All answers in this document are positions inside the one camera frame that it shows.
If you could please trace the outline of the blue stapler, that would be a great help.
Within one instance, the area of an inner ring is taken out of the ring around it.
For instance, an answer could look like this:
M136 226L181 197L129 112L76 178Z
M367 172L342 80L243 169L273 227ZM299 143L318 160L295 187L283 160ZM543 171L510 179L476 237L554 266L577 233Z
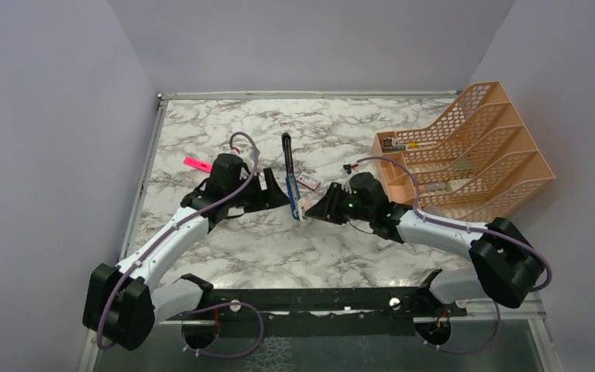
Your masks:
M291 136L289 133L283 133L281 135L281 143L284 153L284 164L286 171L285 181L287 185L288 196L291 200L291 214L293 215L294 219L301 221L301 206L299 204L300 193L298 183L294 174Z

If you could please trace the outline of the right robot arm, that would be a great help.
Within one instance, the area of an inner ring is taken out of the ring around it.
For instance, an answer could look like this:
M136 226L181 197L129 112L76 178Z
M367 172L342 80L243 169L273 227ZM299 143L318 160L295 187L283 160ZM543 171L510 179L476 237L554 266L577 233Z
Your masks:
M511 221L461 222L390 201L368 172L352 176L346 186L331 183L304 216L337 225L364 221L382 239L429 246L468 260L468 267L435 270L426 277L416 294L416 305L426 315L474 298L519 308L545 271L543 259Z

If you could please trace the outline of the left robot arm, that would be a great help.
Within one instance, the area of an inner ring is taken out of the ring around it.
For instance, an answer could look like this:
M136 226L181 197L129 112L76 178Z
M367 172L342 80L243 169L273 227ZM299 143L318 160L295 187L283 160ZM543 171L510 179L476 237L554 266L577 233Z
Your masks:
M220 153L212 170L181 200L166 225L142 248L114 266L100 264L91 273L83 325L101 339L135 350L153 327L182 312L203 318L212 310L212 283L184 274L174 283L160 280L176 261L202 241L229 210L260 212L289 205L271 168L254 170L250 161Z

